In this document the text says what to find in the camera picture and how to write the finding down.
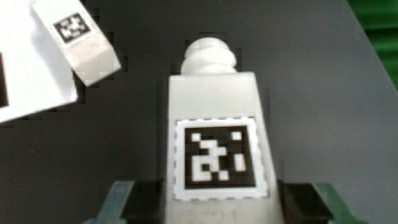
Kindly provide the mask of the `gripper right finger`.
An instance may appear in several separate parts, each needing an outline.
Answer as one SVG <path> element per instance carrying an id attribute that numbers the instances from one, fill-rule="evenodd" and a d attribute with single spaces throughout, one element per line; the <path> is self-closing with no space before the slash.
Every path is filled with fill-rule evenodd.
<path id="1" fill-rule="evenodd" d="M 364 221 L 357 218 L 353 212 L 350 211 L 334 186 L 327 183 L 316 183 L 313 187 L 332 214 L 327 224 L 364 224 Z"/>

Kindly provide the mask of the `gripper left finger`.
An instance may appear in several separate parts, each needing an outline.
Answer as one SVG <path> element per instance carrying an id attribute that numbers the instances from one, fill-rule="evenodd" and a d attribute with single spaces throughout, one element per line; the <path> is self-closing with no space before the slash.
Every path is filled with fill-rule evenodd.
<path id="1" fill-rule="evenodd" d="M 128 224 L 122 212 L 133 186 L 133 180 L 114 182 L 98 215 L 82 224 Z"/>

